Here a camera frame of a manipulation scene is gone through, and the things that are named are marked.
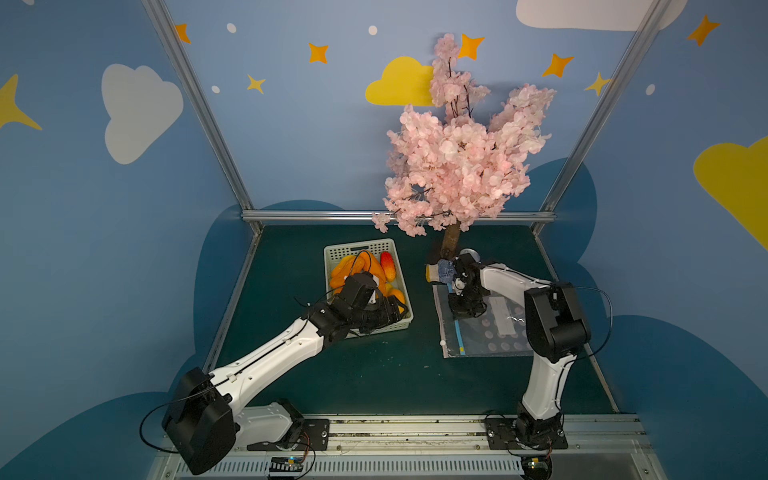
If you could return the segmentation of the clear blue-zip bag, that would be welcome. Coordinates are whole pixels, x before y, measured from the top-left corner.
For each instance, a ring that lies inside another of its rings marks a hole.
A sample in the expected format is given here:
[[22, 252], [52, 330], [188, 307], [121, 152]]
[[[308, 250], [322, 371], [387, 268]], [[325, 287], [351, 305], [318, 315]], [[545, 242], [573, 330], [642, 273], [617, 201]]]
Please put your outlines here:
[[440, 325], [440, 347], [445, 359], [530, 357], [524, 307], [506, 297], [484, 297], [479, 317], [459, 317], [449, 307], [449, 289], [434, 284], [433, 296]]

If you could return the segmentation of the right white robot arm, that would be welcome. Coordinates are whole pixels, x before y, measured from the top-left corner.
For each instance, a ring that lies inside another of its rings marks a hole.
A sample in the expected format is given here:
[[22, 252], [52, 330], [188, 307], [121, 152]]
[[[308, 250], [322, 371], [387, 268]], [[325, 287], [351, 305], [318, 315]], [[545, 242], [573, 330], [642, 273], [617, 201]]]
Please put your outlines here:
[[533, 363], [513, 424], [515, 442], [536, 450], [565, 448], [563, 389], [579, 351], [591, 339], [575, 286], [537, 279], [503, 264], [483, 264], [469, 253], [451, 263], [449, 305], [454, 313], [479, 316], [486, 309], [483, 297], [488, 294], [523, 307]]

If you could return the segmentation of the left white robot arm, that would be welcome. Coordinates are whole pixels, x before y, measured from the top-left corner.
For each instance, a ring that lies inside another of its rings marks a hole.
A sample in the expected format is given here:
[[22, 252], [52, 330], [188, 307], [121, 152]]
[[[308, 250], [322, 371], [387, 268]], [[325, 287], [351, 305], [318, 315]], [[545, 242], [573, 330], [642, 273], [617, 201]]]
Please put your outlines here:
[[247, 405], [300, 363], [344, 340], [401, 321], [405, 299], [384, 293], [372, 274], [349, 277], [331, 298], [322, 298], [285, 331], [251, 353], [211, 372], [185, 373], [167, 404], [161, 425], [194, 475], [211, 470], [237, 447], [270, 445], [310, 449], [303, 415], [288, 401], [246, 413]]

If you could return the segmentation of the orange mango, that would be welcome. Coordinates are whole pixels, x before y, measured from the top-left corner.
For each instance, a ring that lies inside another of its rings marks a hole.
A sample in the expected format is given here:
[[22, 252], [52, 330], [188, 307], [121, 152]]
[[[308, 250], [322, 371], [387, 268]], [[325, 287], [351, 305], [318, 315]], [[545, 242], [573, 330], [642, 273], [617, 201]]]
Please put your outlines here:
[[371, 252], [364, 250], [344, 257], [332, 270], [329, 281], [330, 291], [333, 294], [340, 293], [348, 277], [362, 272], [370, 273], [379, 287], [385, 287], [387, 278], [382, 266]]

